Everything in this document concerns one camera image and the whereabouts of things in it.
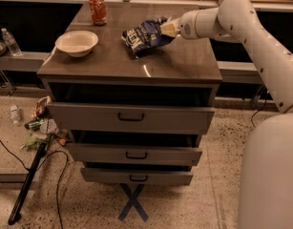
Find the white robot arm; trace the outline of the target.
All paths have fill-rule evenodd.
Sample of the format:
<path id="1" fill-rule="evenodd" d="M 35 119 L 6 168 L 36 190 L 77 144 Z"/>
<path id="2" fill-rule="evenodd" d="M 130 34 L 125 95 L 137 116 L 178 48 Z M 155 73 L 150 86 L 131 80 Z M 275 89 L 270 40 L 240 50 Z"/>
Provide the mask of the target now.
<path id="1" fill-rule="evenodd" d="M 293 229 L 293 54 L 263 27 L 249 0 L 192 10 L 160 29 L 245 48 L 280 113 L 259 124 L 245 144 L 238 229 Z"/>

